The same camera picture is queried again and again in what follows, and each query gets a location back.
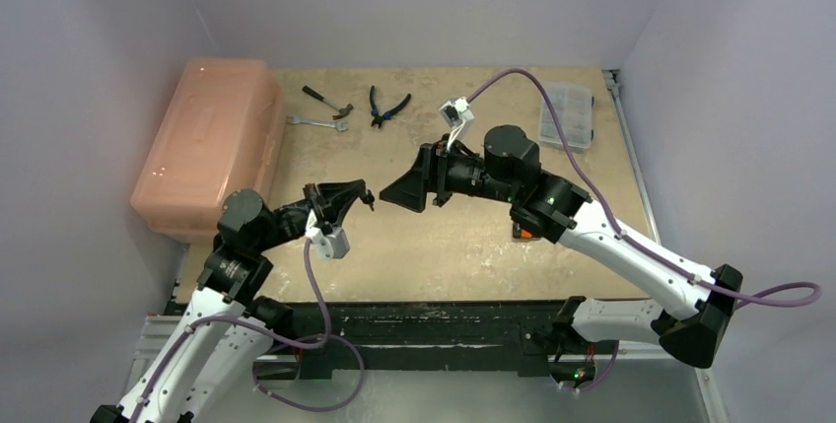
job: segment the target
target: pliers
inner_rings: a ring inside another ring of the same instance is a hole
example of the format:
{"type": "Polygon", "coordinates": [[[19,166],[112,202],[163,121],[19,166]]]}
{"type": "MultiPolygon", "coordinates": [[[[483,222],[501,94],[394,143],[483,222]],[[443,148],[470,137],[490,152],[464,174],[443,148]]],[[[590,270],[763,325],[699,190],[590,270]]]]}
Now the pliers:
{"type": "Polygon", "coordinates": [[[372,117],[374,117],[374,119],[372,120],[372,127],[377,126],[378,129],[382,128],[383,122],[385,120],[392,119],[392,117],[395,114],[401,112],[406,107],[406,105],[409,104],[409,100],[411,99],[411,94],[406,95],[406,98],[404,98],[399,105],[393,107],[392,109],[384,112],[383,115],[381,115],[378,112],[378,105],[377,103],[375,103],[375,87],[373,86],[372,89],[369,91],[369,104],[372,105],[372,117]]]}

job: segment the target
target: workbench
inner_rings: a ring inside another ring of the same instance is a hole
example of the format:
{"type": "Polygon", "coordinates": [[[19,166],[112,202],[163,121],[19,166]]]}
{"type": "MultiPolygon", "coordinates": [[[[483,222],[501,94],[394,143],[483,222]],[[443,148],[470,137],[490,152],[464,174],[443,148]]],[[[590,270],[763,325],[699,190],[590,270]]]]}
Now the workbench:
{"type": "MultiPolygon", "coordinates": [[[[616,216],[652,237],[634,176],[621,124],[600,69],[531,68],[541,82],[566,81],[592,89],[594,140],[577,154],[584,171],[605,195],[616,216]]],[[[277,70],[285,92],[286,114],[330,119],[334,111],[302,92],[311,86],[339,103],[351,103],[349,129],[286,125],[268,205],[271,209],[302,198],[308,182],[362,178],[378,192],[403,175],[418,147],[449,132],[438,113],[447,99],[469,96],[497,68],[405,68],[277,70]],[[371,126],[369,90],[376,86],[382,110],[407,93],[409,105],[383,128],[371,126]]],[[[537,139],[542,98],[528,79],[510,75],[489,88],[471,106],[475,121],[463,139],[482,153],[485,133],[496,125],[515,124],[537,139]]],[[[566,154],[540,144],[544,169],[579,184],[566,154]]],[[[341,260],[314,259],[314,273],[326,301],[440,301],[639,298],[645,294],[579,252],[545,240],[514,242],[509,205],[455,195],[444,208],[428,206],[417,214],[376,202],[372,212],[359,202],[349,212],[345,231],[351,251],[341,260]]],[[[271,249],[264,255],[274,268],[261,294],[282,302],[313,301],[303,267],[304,241],[271,249]]],[[[187,303],[207,245],[192,245],[175,300],[187,303]]]]}

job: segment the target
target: orange object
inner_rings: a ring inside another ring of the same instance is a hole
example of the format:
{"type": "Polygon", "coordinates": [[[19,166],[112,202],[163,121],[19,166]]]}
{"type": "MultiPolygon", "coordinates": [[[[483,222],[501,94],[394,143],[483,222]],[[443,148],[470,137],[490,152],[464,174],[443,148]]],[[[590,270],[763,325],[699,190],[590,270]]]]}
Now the orange object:
{"type": "Polygon", "coordinates": [[[282,90],[261,60],[196,58],[186,65],[131,196],[152,231],[210,242],[224,200],[265,197],[284,132],[282,90]]]}

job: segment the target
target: wrench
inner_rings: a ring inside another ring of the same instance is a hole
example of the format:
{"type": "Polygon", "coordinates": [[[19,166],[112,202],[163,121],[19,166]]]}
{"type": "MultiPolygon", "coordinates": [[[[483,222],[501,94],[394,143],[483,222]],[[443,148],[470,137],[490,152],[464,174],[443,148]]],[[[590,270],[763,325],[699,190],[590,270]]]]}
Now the wrench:
{"type": "Polygon", "coordinates": [[[301,117],[300,115],[289,115],[288,122],[291,124],[310,124],[310,125],[321,125],[322,127],[332,127],[337,129],[338,131],[342,132],[348,129],[346,121],[344,120],[317,120],[317,119],[309,119],[307,117],[301,117]]]}

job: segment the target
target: gray wall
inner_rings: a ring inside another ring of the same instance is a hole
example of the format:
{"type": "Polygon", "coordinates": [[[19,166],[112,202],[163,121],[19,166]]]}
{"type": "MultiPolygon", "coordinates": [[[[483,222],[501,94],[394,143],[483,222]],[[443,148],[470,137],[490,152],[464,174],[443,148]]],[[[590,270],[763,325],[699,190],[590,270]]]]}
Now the gray wall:
{"type": "Polygon", "coordinates": [[[624,66],[662,241],[749,292],[826,287],[734,317],[715,366],[732,421],[833,421],[834,34],[834,0],[662,0],[624,66]]]}
{"type": "Polygon", "coordinates": [[[275,67],[617,67],[658,1],[196,0],[225,54],[275,67]]]}
{"type": "Polygon", "coordinates": [[[116,402],[181,247],[128,205],[183,63],[191,0],[0,0],[0,421],[116,402]]]}

